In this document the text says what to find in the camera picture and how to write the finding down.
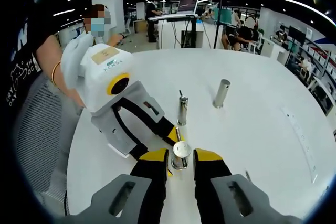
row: laptop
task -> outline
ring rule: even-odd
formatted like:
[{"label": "laptop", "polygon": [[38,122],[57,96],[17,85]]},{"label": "laptop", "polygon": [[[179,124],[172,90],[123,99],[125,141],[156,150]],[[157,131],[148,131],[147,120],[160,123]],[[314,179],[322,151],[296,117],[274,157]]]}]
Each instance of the laptop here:
[{"label": "laptop", "polygon": [[197,9],[197,3],[198,0],[180,0],[176,14],[160,15],[148,19],[151,21],[157,21],[168,18],[181,18],[187,16],[197,17],[197,14],[195,14]]}]

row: bracelet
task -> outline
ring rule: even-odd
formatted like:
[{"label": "bracelet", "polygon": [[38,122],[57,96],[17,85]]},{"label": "bracelet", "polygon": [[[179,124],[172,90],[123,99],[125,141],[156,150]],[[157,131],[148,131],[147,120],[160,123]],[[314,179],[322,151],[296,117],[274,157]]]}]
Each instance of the bracelet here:
[{"label": "bracelet", "polygon": [[51,81],[53,83],[53,85],[56,86],[55,84],[55,80],[54,80],[54,75],[55,75],[55,70],[57,68],[57,66],[61,63],[61,61],[57,62],[55,65],[54,65],[54,68],[52,69],[52,72],[51,72]]}]

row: face mask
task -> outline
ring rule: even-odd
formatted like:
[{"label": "face mask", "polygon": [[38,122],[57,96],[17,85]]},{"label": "face mask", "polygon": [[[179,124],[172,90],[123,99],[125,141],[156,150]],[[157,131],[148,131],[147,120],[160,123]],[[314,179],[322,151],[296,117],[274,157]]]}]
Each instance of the face mask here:
[{"label": "face mask", "polygon": [[91,31],[105,31],[105,18],[92,18]]}]

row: cable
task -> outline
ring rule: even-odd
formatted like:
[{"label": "cable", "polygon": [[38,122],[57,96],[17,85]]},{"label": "cable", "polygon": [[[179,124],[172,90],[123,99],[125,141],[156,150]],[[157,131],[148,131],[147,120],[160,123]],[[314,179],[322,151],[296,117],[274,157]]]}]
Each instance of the cable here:
[{"label": "cable", "polygon": [[162,20],[162,26],[161,26],[161,44],[160,44],[161,49],[162,49],[162,30],[163,30],[163,23],[164,23],[164,20]]},{"label": "cable", "polygon": [[211,43],[210,43],[210,40],[209,40],[209,36],[208,36],[208,34],[206,33],[205,25],[204,25],[204,23],[203,23],[203,19],[202,19],[202,18],[201,18],[201,21],[202,21],[202,25],[203,25],[203,28],[204,28],[204,31],[205,31],[205,35],[206,35],[206,37],[208,38],[209,47],[210,47],[210,49],[211,49]]},{"label": "cable", "polygon": [[67,211],[67,191],[65,190],[65,195],[64,195],[64,214],[65,214],[65,216],[68,215],[67,212],[68,212]]},{"label": "cable", "polygon": [[187,25],[186,25],[186,27],[185,27],[184,43],[183,43],[183,47],[182,47],[182,48],[185,47],[185,42],[186,42],[186,40],[187,40],[187,32],[188,32],[188,25],[189,25],[189,22],[190,22],[190,20],[188,20],[188,23],[187,23]]},{"label": "cable", "polygon": [[173,22],[172,23],[172,27],[173,27],[173,32],[174,32],[174,36],[175,36],[175,42],[174,42],[174,49],[176,48],[176,41],[181,45],[181,43],[179,42],[179,40],[177,39],[177,32],[176,32],[176,27],[175,27],[175,22],[174,22],[174,25],[173,25]]},{"label": "cable", "polygon": [[174,49],[175,49],[176,40],[177,40],[177,38],[176,38],[176,31],[174,30],[173,22],[171,22],[171,23],[172,23],[173,33],[174,33],[174,36],[175,36],[175,41],[174,41]]},{"label": "cable", "polygon": [[176,34],[176,36],[177,36],[177,31],[176,31],[176,25],[175,25],[175,22],[174,22],[174,28],[175,28],[175,34]]}]

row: label on robot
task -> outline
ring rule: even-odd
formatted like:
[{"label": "label on robot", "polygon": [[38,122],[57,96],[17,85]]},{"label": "label on robot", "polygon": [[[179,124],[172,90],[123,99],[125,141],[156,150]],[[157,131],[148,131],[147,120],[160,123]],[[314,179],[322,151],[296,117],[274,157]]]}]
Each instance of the label on robot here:
[{"label": "label on robot", "polygon": [[101,64],[107,59],[112,58],[113,56],[117,55],[119,51],[115,49],[114,47],[108,47],[104,50],[101,50],[100,52],[96,53],[92,56],[92,60],[97,64]]}]

